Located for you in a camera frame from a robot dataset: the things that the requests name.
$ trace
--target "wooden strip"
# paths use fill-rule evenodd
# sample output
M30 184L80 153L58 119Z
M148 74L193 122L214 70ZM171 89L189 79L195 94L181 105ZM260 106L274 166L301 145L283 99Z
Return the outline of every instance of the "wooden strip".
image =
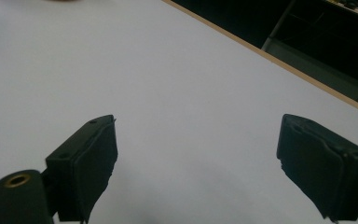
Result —
M172 6L172 7L175 7L183 12L185 12L185 14L193 17L194 19L198 20L198 21L201 21L202 23L208 25L209 27L215 29L216 31L218 31L219 33L231 38L232 40L240 43L241 45L245 46L247 49L250 49L251 51L259 54L260 56L266 58L267 60L271 61L272 63L275 63L277 65L279 65L280 67L282 67L283 69L289 71L290 73L308 81L310 84L316 86L317 88L323 90L323 91L326 91L328 92L329 94L337 97L339 100L349 104L349 105L352 105L354 106L355 108L358 109L358 102L352 100L351 98L347 97L346 95L338 92L338 91L335 91L333 89L331 89L330 87L324 85L322 82L312 78L312 77L309 77L307 76L306 74L302 73L301 71L295 69L294 67L290 66L289 64L287 63L284 63L282 62L281 60L273 57L272 55L266 53L265 51L261 50L261 49L258 49L257 47L249 44L248 42L244 41L243 39L235 36L234 34L230 33L229 31L225 30L225 29L222 29L221 27L217 26L216 24L210 22L210 21L207 21L205 19L203 19L201 16L195 14L194 12L174 3L173 1L171 0L162 0L163 2L167 3L168 5Z

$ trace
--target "black plastic part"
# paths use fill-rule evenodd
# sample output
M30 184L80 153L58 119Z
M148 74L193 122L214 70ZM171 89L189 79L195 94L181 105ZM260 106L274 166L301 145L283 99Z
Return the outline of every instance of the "black plastic part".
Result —
M20 171L0 180L0 223L53 223L39 172Z
M47 181L58 186L55 195L59 203L53 206L60 221L89 221L116 160L115 120L111 115L87 122L46 158Z
M323 217L358 218L358 146L310 119L284 115L277 157Z

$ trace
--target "brown edge trim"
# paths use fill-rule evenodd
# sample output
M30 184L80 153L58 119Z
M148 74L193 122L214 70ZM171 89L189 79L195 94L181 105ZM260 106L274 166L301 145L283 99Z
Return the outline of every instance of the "brown edge trim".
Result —
M314 85L315 87L323 90L323 91L326 91L328 92L329 94L337 97L339 100L349 104L349 105L352 105L354 106L355 108L358 109L358 102L352 100L351 98L345 96L344 94L338 92L338 91L335 91L333 89L331 89L330 87L324 85L322 82L319 82L318 80L312 78L312 77L309 77L307 76L306 74L302 73L301 71L295 69L294 67L290 66L289 64L287 63L284 63L282 62L281 60L271 56L270 54L267 54L265 51L261 50L261 49L258 49L257 47L249 44L248 42L244 41L243 39L235 36L234 34L222 29L221 27L217 26L216 24L213 24L212 22L210 21L207 21L205 19L203 19L201 16L195 14L194 12L174 3L173 1L171 0L161 0L165 3L167 3L168 5L172 6L172 7L175 7L183 12L185 12L185 14L193 17L194 19L198 20L198 21L201 21L202 23L206 24L207 26L215 29L217 32L231 38L232 40L240 43L241 45L245 46L247 49L250 49L251 51L259 54L260 56L264 57L265 59L269 60L270 62L272 63L275 63L277 65L279 65L281 68L293 73L294 75L306 80L307 82L309 82L310 84Z

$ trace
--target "white tabletop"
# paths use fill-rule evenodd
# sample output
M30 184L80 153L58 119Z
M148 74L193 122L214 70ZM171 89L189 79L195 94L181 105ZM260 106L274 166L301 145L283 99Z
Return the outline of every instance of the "white tabletop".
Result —
M0 0L0 178L113 114L90 223L330 223L276 159L285 113L358 144L358 109L161 1Z

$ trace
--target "white table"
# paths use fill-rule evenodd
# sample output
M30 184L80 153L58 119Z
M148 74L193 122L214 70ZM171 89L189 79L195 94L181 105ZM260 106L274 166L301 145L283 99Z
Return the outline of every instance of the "white table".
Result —
M284 113L358 144L358 109L161 1L0 0L0 178L114 114L90 223L330 223L276 159Z

